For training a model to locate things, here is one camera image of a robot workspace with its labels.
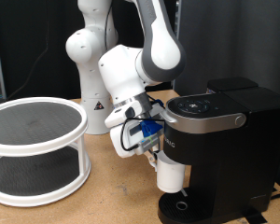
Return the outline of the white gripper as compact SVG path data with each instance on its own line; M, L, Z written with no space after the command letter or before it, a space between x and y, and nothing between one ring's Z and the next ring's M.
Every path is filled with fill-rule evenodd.
M149 164L157 169L160 152L150 149L160 142L163 133L162 111L160 104L153 104L152 109L144 114L140 104L126 104L112 111L105 125L110 128L113 146L120 157L128 158L148 151Z

